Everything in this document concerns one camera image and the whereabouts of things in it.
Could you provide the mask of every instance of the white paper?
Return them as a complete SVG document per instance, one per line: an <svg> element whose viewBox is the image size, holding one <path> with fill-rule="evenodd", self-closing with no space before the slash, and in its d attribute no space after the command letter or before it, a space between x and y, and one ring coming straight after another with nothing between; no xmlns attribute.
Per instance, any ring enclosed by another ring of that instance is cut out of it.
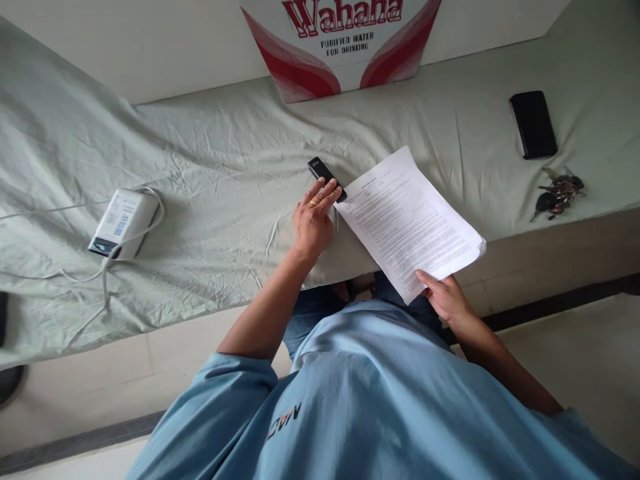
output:
<svg viewBox="0 0 640 480"><path fill-rule="evenodd" d="M347 199L335 208L406 304L425 288L417 269L442 280L485 252L485 240L418 170L408 147L345 191Z"/></svg>

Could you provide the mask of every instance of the wrinkled sheet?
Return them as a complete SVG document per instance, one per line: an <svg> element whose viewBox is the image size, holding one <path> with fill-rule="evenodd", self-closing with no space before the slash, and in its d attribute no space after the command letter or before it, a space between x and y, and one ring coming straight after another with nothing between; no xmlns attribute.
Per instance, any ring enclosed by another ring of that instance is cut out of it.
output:
<svg viewBox="0 0 640 480"><path fill-rule="evenodd" d="M10 293L0 366L248 303L292 243L289 219L316 155L346 185L408 145L488 241L640 206L639 27L633 0L579 0L542 39L428 65L393 85L284 105L266 78L132 107L0 21L0 216L140 185L158 189L168 210L136 259L112 268L111 309L85 329L102 302L99 281L0 275ZM522 160L508 103L533 89L546 94L560 147L546 161ZM570 166L589 196L553 223L530 223L544 165ZM87 244L103 209L2 221L0 270L94 272L101 258ZM306 286L377 269L332 215L337 234Z"/></svg>

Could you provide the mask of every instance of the power adapter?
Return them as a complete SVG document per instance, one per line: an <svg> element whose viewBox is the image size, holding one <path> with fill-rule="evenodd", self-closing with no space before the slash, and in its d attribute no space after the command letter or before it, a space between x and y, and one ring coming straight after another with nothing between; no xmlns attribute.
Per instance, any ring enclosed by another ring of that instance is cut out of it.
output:
<svg viewBox="0 0 640 480"><path fill-rule="evenodd" d="M152 196L142 193L148 191ZM0 217L0 221L20 215L34 215L46 212L55 212L68 210L72 208L85 207L87 205L97 205L106 203L104 201L94 203L84 203L80 205L71 205L69 207L59 207L48 210L31 210L26 212L12 213L4 217ZM151 223L153 215L160 206L160 214L156 220ZM7 275L22 280L49 280L62 275L73 283L84 283L95 280L100 277L102 279L103 304L100 310L94 313L82 326L77 330L69 341L72 345L88 324L90 324L98 315L109 309L109 291L107 290L107 270L111 266L112 260L132 260L140 248L142 239L154 228L160 225L165 218L165 204L162 202L160 194L151 187L140 187L135 191L127 189L118 189L113 194L109 202L109 206L105 214L98 224L98 229L89 244L89 251L102 255L102 265L93 275L86 278L77 278L60 269L53 273L43 275L41 277L28 277L26 275L18 275L16 273L0 271L0 275Z"/></svg>
<svg viewBox="0 0 640 480"><path fill-rule="evenodd" d="M158 197L118 189L89 244L89 250L112 260L132 260L160 204Z"/></svg>

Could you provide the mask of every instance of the hand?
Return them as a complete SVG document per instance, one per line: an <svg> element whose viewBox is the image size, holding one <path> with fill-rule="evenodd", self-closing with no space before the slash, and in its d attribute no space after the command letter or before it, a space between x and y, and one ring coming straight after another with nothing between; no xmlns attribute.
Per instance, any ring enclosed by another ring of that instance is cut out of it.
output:
<svg viewBox="0 0 640 480"><path fill-rule="evenodd" d="M428 273L416 270L415 276L427 286L422 295L429 299L440 318L449 324L478 318L453 275L438 281Z"/></svg>
<svg viewBox="0 0 640 480"><path fill-rule="evenodd" d="M324 184L325 179L320 177L293 211L293 248L312 259L318 258L320 252L331 242L333 223L327 213L342 193L342 187L336 187L335 179L331 179L323 188Z"/></svg>

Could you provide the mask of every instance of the charger label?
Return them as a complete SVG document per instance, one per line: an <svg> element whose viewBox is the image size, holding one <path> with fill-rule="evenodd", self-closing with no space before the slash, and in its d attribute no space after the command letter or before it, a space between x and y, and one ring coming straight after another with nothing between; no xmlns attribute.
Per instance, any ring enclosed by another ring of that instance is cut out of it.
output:
<svg viewBox="0 0 640 480"><path fill-rule="evenodd" d="M122 242L138 204L139 195L119 190L109 204L107 214L98 227L97 236L116 243Z"/></svg>

